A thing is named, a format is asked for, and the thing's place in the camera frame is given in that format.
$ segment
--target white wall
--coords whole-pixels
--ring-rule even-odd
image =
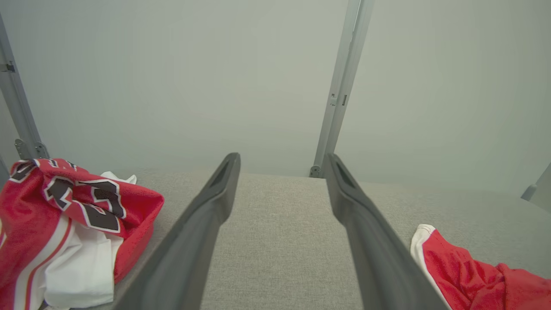
[[[336,153],[362,181],[520,196],[550,89],[551,1],[376,1]]]
[[[347,0],[8,0],[52,157],[93,172],[213,166],[306,176]]]

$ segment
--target metal pole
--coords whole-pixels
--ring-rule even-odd
[[[33,158],[47,158],[47,150],[40,141],[33,114],[29,107],[17,64],[9,44],[4,21],[0,15],[0,88],[19,137],[25,142]]]
[[[325,154],[333,153],[341,130],[344,112],[350,98],[354,77],[360,62],[361,51],[364,48],[368,33],[369,21],[375,0],[350,0],[341,43],[337,53],[337,62],[329,89],[329,96],[323,117],[320,140],[317,145],[314,165],[310,176],[323,177],[323,159]]]
[[[4,160],[0,156],[0,190],[4,187],[4,184],[9,180],[8,167],[4,163]]]

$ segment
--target white trim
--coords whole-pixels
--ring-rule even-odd
[[[70,308],[67,307],[54,307],[54,306],[47,306],[44,308],[44,310],[70,310]]]
[[[436,284],[436,281],[434,281],[433,276],[430,275],[429,269],[426,267],[425,263],[423,243],[425,243],[430,238],[430,235],[432,235],[435,230],[436,228],[434,228],[434,226],[428,224],[420,224],[419,226],[417,226],[417,230],[413,234],[412,244],[409,248],[409,251],[413,257],[413,260],[417,263],[417,265],[419,265],[421,271],[429,280],[430,284],[433,286],[438,296],[440,296],[440,298],[442,298],[442,300],[446,304],[446,307],[448,307],[449,310],[452,310],[450,304],[447,302],[446,298],[442,294],[442,291],[440,291],[438,284]]]
[[[99,213],[99,214],[102,214],[102,215],[105,215],[105,210],[103,210],[102,208],[96,206],[96,205],[90,205],[90,207],[96,209],[96,211]]]
[[[0,249],[4,245],[4,242],[6,242],[6,239],[8,239],[8,235],[4,232],[0,233]]]
[[[74,227],[71,226],[71,231],[69,232],[69,236],[67,236],[67,239],[65,240],[65,243],[59,251],[54,255],[49,261],[47,261],[45,264],[40,266],[34,273],[33,279],[30,278],[31,272],[40,264],[42,264],[52,253],[56,250],[56,248],[59,246],[59,244],[63,241],[63,237],[65,236],[65,232],[67,231],[69,225],[69,218],[65,215],[62,215],[60,217],[60,220],[57,222],[57,226],[55,231],[52,234],[52,237],[50,237],[50,240],[46,243],[46,245],[40,250],[38,255],[21,271],[17,278],[17,282],[15,283],[15,294],[14,294],[14,303],[13,303],[13,309],[14,310],[26,310],[25,309],[25,301],[26,301],[26,293],[27,293],[27,283],[29,280],[31,281],[31,298],[30,298],[30,304],[29,309],[35,310],[40,307],[42,304],[42,301],[44,300],[44,269],[48,267],[49,263],[52,262],[54,259],[56,259],[63,251],[65,251],[65,248],[67,247],[67,241],[71,239],[71,235],[74,233]]]
[[[17,168],[21,167],[20,169],[16,169],[17,172],[23,172],[26,168],[30,167],[30,165],[19,165]]]
[[[15,169],[15,172],[12,174],[12,176],[13,176],[15,173],[23,172],[25,169],[27,169],[27,168],[29,168],[29,167],[31,167],[30,164],[29,164],[29,165],[24,165],[24,167],[21,168],[21,169],[17,169],[17,168],[16,168],[16,169]],[[29,170],[29,172],[27,172],[27,174],[25,174],[25,176],[24,176],[22,179],[20,179],[20,180],[16,180],[16,179],[10,177],[8,181],[12,181],[12,182],[14,182],[14,183],[23,183],[23,181],[27,180],[27,178],[31,175],[31,172],[33,172],[33,170],[34,170],[35,168],[36,168],[36,166],[35,166],[35,165],[32,165],[32,168]]]

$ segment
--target metal frame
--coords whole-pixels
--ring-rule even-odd
[[[530,201],[534,196],[534,194],[536,193],[536,190],[538,190],[538,185],[542,182],[543,176],[548,175],[550,173],[551,173],[551,164],[549,164],[545,169],[545,171],[542,173],[542,175],[539,176],[539,179],[536,181],[535,184],[528,186],[528,188],[522,194],[521,198],[526,201]]]
[[[9,44],[8,34],[4,21],[0,15],[0,88],[8,105],[13,123],[19,137],[25,142],[26,150],[20,152],[20,156],[32,158],[48,158],[48,152],[40,141],[40,135],[36,128],[33,114],[29,107],[23,83],[19,76],[19,70],[15,63],[12,48]]]
[[[375,0],[349,0],[348,2],[341,42],[337,52],[337,62],[321,126],[320,140],[314,164],[310,169],[311,177],[323,178],[323,157],[327,153],[333,153],[337,145],[344,112],[348,106],[354,77],[368,33],[374,3]]]
[[[364,309],[446,310],[379,209],[335,154],[327,154],[331,208],[346,228]]]
[[[9,180],[8,167],[4,163],[2,156],[0,156],[0,189],[4,187],[4,184]]]

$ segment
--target gray carpet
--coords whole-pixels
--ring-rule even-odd
[[[160,192],[166,203],[152,241],[116,285],[116,296],[210,175],[135,173],[139,185]],[[417,225],[427,223],[475,259],[551,277],[551,213],[527,201],[476,191],[361,185],[406,246]],[[362,309],[348,239],[332,215],[325,180],[240,176],[234,209],[218,235],[202,309]]]

